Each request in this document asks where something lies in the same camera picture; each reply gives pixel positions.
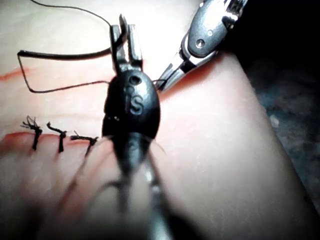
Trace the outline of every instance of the dark background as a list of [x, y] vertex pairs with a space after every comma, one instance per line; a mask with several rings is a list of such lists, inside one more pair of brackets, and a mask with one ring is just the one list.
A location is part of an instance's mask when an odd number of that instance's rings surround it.
[[320, 213], [319, 3], [248, 0], [226, 39]]

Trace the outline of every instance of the silver metal instrument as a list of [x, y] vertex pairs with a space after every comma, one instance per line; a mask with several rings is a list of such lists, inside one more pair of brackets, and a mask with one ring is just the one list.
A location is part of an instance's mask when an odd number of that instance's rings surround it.
[[186, 74], [210, 61], [220, 43], [241, 17], [248, 0], [204, 0], [173, 60], [156, 83], [164, 92]]

